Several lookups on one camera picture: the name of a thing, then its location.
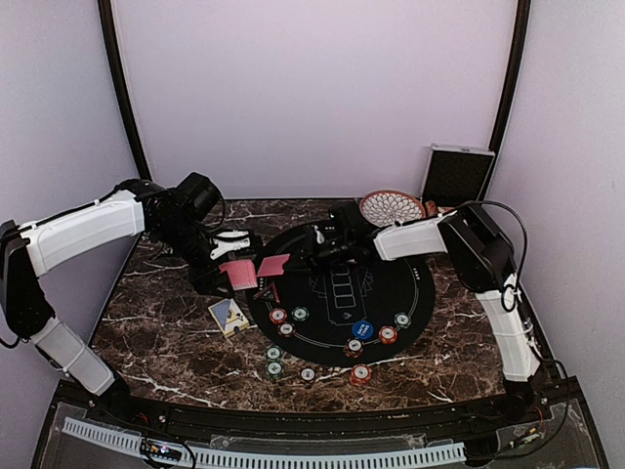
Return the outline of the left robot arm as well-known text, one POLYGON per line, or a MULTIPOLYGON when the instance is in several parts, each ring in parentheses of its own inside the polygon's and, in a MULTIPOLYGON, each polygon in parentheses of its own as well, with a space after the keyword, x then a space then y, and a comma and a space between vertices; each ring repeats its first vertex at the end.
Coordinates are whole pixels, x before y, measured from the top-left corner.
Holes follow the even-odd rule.
POLYGON ((80 207, 22 225, 1 226, 1 309, 19 341, 31 342, 90 394, 117 426, 138 417, 124 380, 56 315, 39 280, 55 267, 115 240, 143 233, 168 245, 188 267, 199 294, 234 292, 220 266, 233 252, 251 253, 262 240, 251 231, 209 228, 205 217, 224 198, 210 179, 192 172, 165 189, 130 179, 80 207))

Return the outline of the red poker chip stack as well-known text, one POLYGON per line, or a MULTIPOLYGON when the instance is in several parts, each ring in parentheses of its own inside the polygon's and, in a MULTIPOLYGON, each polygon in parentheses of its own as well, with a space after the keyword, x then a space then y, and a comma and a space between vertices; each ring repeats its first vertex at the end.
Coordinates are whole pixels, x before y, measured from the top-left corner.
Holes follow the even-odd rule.
POLYGON ((354 386, 364 386, 372 378, 372 370, 367 364, 357 364, 351 370, 350 382, 354 386))

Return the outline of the single red-backed playing card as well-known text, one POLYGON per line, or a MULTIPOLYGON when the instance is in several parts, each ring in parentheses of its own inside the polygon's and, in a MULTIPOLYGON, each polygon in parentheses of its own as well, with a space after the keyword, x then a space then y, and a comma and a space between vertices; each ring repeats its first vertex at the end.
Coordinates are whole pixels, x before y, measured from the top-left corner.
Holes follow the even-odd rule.
POLYGON ((284 265, 289 261, 289 254, 268 256, 262 259, 256 277, 279 277, 284 274, 284 265))

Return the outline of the red-backed playing card deck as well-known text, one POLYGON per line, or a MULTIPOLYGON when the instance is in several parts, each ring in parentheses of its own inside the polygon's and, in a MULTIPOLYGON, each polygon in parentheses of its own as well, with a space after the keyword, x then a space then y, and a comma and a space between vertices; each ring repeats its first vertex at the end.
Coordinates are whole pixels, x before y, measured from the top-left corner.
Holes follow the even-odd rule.
POLYGON ((258 286, 255 266, 252 260, 235 260, 219 266, 222 273, 226 273, 234 291, 241 291, 258 286))

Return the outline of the green poker chip stack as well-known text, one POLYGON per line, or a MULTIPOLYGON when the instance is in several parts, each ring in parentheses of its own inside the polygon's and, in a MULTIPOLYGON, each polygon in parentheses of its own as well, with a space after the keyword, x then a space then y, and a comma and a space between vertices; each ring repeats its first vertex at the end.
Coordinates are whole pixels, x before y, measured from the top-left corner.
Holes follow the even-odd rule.
POLYGON ((265 367, 267 377, 272 380, 279 380, 284 375, 285 366, 281 361, 269 361, 265 367))

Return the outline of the red triangular all-in marker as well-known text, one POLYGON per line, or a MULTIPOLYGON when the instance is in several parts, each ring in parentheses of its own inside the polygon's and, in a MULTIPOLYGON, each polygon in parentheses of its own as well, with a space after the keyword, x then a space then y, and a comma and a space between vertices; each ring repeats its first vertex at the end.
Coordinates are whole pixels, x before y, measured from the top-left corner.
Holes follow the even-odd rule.
POLYGON ((278 305, 280 303, 277 288, 274 283, 260 290, 253 296, 254 300, 264 301, 267 303, 278 305))

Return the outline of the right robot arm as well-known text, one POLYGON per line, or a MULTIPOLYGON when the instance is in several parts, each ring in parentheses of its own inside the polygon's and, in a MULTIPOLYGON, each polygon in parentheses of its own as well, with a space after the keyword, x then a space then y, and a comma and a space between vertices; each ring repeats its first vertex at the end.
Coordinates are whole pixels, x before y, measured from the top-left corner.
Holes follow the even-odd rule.
POLYGON ((394 261, 446 253, 456 276, 473 292, 489 319, 508 383, 527 383, 540 366, 531 327, 521 315, 520 276, 509 237, 485 211, 470 201, 424 219, 379 228, 368 222, 354 201, 328 211, 330 231, 304 227, 304 244, 284 265, 288 273, 329 269, 341 261, 394 261))

